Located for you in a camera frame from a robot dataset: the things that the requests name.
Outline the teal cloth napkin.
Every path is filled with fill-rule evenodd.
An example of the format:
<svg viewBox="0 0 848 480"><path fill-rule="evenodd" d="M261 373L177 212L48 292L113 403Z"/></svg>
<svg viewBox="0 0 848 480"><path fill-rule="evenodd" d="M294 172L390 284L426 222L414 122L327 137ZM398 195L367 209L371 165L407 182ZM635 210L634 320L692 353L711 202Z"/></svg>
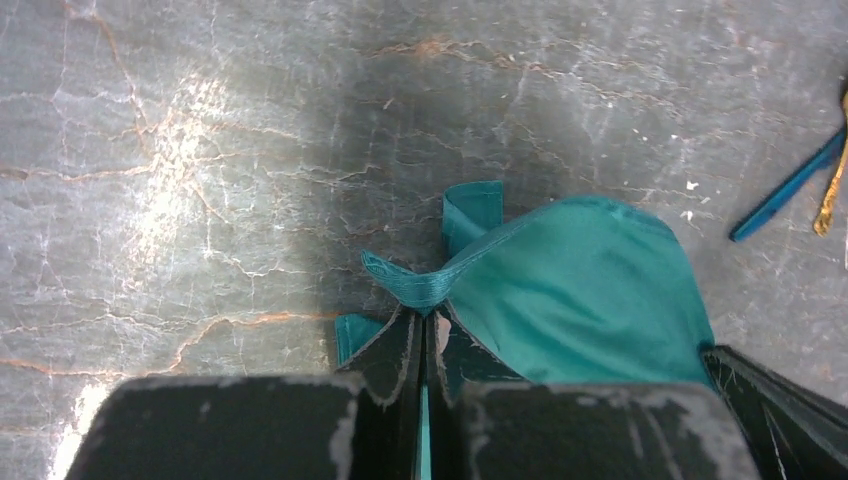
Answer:
<svg viewBox="0 0 848 480"><path fill-rule="evenodd" d="M418 473L425 477L425 319L447 309L522 381L456 403L459 479L717 479L714 342L691 265L661 220L597 196L503 218L498 181L449 188L448 261L416 273L371 252L372 278L422 317Z"/></svg>

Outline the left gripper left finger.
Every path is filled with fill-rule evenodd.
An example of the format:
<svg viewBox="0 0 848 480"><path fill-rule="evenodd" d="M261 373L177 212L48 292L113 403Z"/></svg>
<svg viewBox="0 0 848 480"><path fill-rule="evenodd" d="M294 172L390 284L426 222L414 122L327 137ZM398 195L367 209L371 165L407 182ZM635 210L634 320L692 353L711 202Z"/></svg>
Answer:
<svg viewBox="0 0 848 480"><path fill-rule="evenodd" d="M364 381L351 479L419 477L423 340L422 317L406 307L385 323L359 314L337 318L337 371Z"/></svg>

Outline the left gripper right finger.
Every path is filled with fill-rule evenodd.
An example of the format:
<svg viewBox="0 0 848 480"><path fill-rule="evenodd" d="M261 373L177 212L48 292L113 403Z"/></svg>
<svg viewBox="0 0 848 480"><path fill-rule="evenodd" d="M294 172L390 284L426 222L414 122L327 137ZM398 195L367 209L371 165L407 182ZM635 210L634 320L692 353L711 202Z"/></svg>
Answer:
<svg viewBox="0 0 848 480"><path fill-rule="evenodd" d="M470 383L524 378L480 344L452 318L435 309L425 319L425 477L459 479L463 457L456 403Z"/></svg>

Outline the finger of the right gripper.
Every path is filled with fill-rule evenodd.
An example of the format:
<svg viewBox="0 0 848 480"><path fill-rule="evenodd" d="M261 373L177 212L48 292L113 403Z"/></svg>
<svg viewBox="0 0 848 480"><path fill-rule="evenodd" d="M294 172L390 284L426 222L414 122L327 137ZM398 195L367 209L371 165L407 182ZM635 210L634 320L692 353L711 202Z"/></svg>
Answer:
<svg viewBox="0 0 848 480"><path fill-rule="evenodd" d="M727 345L700 351L763 479L847 477L847 407Z"/></svg>

